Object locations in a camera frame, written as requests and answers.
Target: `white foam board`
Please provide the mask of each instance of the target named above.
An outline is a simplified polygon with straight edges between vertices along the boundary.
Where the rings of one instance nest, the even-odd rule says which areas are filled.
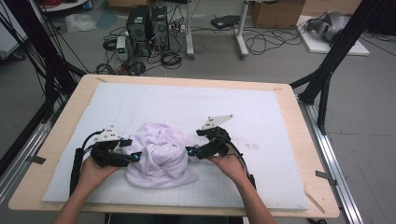
[[[273,92],[115,83],[102,83],[97,87],[60,158],[43,201],[67,200],[75,149],[81,147],[90,133],[114,125],[119,134],[124,135],[136,132],[146,122],[160,122],[181,129],[196,144],[202,145],[207,139],[197,136],[195,131],[208,117],[230,114],[233,119],[221,127],[244,154],[266,205],[276,209],[307,209]],[[198,174],[198,181],[173,189],[135,187],[127,181],[125,169],[121,169],[108,178],[88,202],[243,207],[233,182],[218,167],[210,161],[189,166]]]
[[[300,19],[297,21],[297,25],[302,24],[313,17],[310,16],[300,16]],[[326,42],[320,35],[317,35],[314,31],[309,32],[306,31],[305,28],[302,29],[302,38],[308,52],[310,53],[328,53],[330,51],[329,43]],[[365,48],[361,42],[356,41],[355,46],[349,51],[347,55],[356,55],[356,56],[368,56],[370,52]]]

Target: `plastic bag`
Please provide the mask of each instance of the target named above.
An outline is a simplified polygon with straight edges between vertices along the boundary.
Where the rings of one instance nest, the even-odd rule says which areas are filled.
[[[66,26],[68,33],[91,31],[96,29],[96,22],[89,15],[73,14],[66,16]]]

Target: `human hand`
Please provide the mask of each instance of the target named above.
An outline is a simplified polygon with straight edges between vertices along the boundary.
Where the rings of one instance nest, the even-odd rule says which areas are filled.
[[[90,156],[82,163],[81,173],[76,189],[90,194],[94,189],[105,182],[110,175],[114,174],[119,169],[120,167],[115,166],[101,167]]]
[[[233,182],[246,177],[246,172],[240,160],[231,149],[228,150],[227,155],[224,157],[211,157],[208,160],[215,163]]]

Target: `white cloth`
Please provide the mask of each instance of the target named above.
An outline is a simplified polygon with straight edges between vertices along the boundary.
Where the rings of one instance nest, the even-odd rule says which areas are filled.
[[[189,169],[189,156],[185,146],[187,135],[181,130],[161,123],[146,123],[133,140],[123,147],[124,154],[142,151],[139,162],[129,164],[126,170],[128,181],[141,188],[170,189],[197,180],[197,174]]]

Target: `floor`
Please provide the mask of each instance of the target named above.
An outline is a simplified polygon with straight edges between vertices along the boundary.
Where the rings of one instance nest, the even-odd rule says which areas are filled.
[[[108,16],[96,7],[85,12],[76,7],[52,15],[64,29],[62,18],[74,13],[92,15],[94,21]],[[211,17],[194,18],[193,23],[210,27]],[[125,25],[117,18],[90,32],[64,33],[64,39],[90,71],[104,61],[103,37]],[[246,26],[251,26],[247,19]],[[396,222],[396,43],[368,39],[361,43],[370,51],[368,57],[347,56],[332,78],[326,118],[327,134],[340,163],[346,182],[365,223]],[[185,49],[182,65],[176,70],[151,69],[145,76],[240,80],[291,83],[315,71],[326,55],[308,53],[304,44],[283,45],[263,55],[239,57],[232,32],[194,33],[195,58],[189,60]],[[255,49],[262,49],[257,41]],[[70,63],[80,66],[71,50],[63,44]],[[113,60],[111,65],[120,64]],[[28,60],[0,61],[0,156],[3,156],[18,134],[44,102],[42,90]],[[56,213],[11,211],[7,202],[12,191],[0,205],[3,223],[48,223]],[[279,223],[308,223],[303,218],[278,218]],[[347,223],[339,218],[328,223]],[[101,223],[101,214],[83,214],[79,223]]]

